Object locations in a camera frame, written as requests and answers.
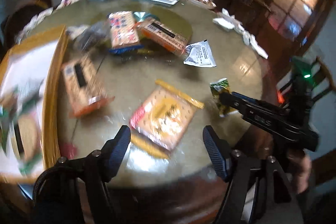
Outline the wooden chair with round back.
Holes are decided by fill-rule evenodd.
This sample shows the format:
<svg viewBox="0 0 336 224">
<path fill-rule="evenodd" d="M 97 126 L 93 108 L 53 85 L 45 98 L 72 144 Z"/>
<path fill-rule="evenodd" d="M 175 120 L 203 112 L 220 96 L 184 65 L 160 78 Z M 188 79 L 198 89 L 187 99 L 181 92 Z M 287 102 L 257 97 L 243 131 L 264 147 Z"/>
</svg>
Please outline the wooden chair with round back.
<svg viewBox="0 0 336 224">
<path fill-rule="evenodd" d="M 23 30 L 25 25 L 27 25 L 35 15 L 38 15 L 48 8 L 49 5 L 45 2 L 41 0 L 32 0 L 9 15 L 1 23 L 4 44 L 9 48 L 12 47 L 15 42 L 15 37 L 21 30 Z"/>
</svg>

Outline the orange cracker pack with barcode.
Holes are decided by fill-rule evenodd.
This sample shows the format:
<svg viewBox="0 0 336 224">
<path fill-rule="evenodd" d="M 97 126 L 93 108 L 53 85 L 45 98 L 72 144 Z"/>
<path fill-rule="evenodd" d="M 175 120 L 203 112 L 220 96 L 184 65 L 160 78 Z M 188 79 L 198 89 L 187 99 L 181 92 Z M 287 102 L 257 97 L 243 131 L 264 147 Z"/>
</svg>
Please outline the orange cracker pack with barcode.
<svg viewBox="0 0 336 224">
<path fill-rule="evenodd" d="M 169 29 L 163 23 L 154 18 L 146 18 L 136 23 L 136 28 L 148 39 L 156 42 L 169 52 L 181 56 L 185 53 L 188 44 L 187 38 Z"/>
</svg>

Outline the yellow-taped white cardboard tray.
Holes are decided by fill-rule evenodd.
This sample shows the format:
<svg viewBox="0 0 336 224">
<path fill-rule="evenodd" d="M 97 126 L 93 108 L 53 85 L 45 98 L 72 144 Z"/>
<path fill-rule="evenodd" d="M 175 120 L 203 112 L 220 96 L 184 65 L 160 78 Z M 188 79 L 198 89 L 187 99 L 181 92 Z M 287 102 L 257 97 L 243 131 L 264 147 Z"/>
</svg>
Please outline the yellow-taped white cardboard tray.
<svg viewBox="0 0 336 224">
<path fill-rule="evenodd" d="M 66 26 L 13 46 L 1 62 L 1 182 L 32 184 L 60 156 L 57 96 Z"/>
</svg>

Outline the orange-edged cracker pack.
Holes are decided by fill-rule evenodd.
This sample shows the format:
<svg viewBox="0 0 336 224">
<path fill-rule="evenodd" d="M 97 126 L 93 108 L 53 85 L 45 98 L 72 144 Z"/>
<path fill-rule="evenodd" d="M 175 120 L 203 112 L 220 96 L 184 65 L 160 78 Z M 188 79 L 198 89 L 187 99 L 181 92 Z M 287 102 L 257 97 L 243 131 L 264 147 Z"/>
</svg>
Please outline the orange-edged cracker pack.
<svg viewBox="0 0 336 224">
<path fill-rule="evenodd" d="M 98 78 L 88 55 L 62 65 L 63 80 L 71 105 L 70 117 L 80 118 L 114 101 Z"/>
</svg>

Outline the silver white foil sachet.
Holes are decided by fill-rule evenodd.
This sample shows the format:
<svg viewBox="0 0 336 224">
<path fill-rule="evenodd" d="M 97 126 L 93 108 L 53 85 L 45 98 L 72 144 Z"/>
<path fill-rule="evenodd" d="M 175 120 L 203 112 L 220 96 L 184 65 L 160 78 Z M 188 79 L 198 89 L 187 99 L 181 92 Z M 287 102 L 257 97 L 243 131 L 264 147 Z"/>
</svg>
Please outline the silver white foil sachet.
<svg viewBox="0 0 336 224">
<path fill-rule="evenodd" d="M 183 61 L 185 65 L 199 68 L 214 68 L 217 66 L 207 40 L 187 45 L 185 53 L 186 58 Z"/>
</svg>

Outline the blue-edged Hokkaido cracker pack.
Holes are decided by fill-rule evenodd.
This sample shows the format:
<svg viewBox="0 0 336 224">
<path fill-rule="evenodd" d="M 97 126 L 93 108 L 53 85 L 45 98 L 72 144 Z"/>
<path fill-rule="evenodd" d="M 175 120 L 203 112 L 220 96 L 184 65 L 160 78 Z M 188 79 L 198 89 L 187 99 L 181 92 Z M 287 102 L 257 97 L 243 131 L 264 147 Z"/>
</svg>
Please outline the blue-edged Hokkaido cracker pack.
<svg viewBox="0 0 336 224">
<path fill-rule="evenodd" d="M 110 53 L 122 54 L 143 47 L 136 30 L 136 22 L 131 11 L 112 12 L 108 16 L 110 26 Z"/>
</svg>

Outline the dark clear snack bag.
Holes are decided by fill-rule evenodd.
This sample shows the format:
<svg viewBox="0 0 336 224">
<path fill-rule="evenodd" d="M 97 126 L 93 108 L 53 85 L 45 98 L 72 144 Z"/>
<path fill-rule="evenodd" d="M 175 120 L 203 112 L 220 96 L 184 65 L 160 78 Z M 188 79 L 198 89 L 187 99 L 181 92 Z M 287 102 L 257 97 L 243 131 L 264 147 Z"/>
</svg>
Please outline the dark clear snack bag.
<svg viewBox="0 0 336 224">
<path fill-rule="evenodd" d="M 69 26 L 67 35 L 73 42 L 73 48 L 80 52 L 89 52 L 92 48 L 110 40 L 110 26 L 106 20 L 93 25 Z"/>
</svg>

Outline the yellow-label cracker pack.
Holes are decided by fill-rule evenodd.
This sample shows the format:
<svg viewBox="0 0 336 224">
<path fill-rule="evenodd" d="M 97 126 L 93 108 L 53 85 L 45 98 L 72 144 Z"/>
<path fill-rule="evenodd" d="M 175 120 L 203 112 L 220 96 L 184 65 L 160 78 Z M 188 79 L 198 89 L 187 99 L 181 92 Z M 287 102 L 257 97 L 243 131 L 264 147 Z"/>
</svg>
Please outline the yellow-label cracker pack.
<svg viewBox="0 0 336 224">
<path fill-rule="evenodd" d="M 152 157 L 168 159 L 195 112 L 205 105 L 161 79 L 155 84 L 157 87 L 130 118 L 131 142 Z"/>
</svg>

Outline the round crackers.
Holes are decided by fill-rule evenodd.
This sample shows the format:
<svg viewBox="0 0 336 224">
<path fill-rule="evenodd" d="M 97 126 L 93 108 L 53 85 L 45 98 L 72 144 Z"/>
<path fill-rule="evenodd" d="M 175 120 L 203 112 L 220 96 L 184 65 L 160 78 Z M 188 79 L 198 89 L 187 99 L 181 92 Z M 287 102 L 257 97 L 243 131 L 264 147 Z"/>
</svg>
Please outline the round crackers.
<svg viewBox="0 0 336 224">
<path fill-rule="evenodd" d="M 41 81 L 18 84 L 1 95 L 1 172 L 28 176 L 42 160 Z"/>
</svg>

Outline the brushed metal turntable disc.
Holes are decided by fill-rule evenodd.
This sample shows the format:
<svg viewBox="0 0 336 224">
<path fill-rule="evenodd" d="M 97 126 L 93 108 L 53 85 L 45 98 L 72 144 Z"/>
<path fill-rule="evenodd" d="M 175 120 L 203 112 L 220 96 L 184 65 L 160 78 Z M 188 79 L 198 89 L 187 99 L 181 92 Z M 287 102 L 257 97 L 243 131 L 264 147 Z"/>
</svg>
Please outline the brushed metal turntable disc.
<svg viewBox="0 0 336 224">
<path fill-rule="evenodd" d="M 144 11 L 133 12 L 133 17 L 134 17 L 136 22 L 143 22 L 147 18 L 152 18 L 152 19 L 155 19 L 157 21 L 160 21 L 159 17 L 157 17 L 156 15 L 148 13 L 148 12 L 144 12 Z"/>
</svg>

